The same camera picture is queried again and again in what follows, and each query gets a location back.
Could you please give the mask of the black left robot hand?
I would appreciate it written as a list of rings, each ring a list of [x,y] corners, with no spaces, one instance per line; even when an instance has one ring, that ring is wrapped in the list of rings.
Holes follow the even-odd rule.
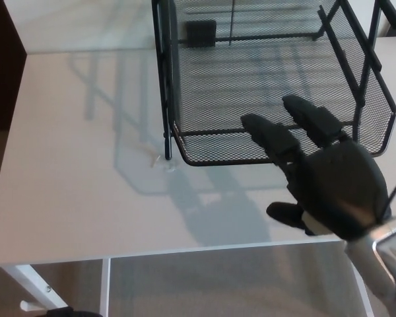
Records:
[[[74,310],[70,306],[48,310],[44,314],[44,316],[45,317],[102,317],[101,314],[83,311],[83,310]]]

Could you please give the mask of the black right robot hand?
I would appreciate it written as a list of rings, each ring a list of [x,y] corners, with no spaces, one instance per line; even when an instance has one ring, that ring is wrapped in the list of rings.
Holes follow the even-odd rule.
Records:
[[[240,120],[287,180],[295,203],[272,202],[270,218],[309,236],[335,234],[356,240],[391,217],[385,178],[371,156],[343,130],[326,108],[290,94],[283,106],[318,150],[306,155],[297,138],[281,123],[257,114]]]

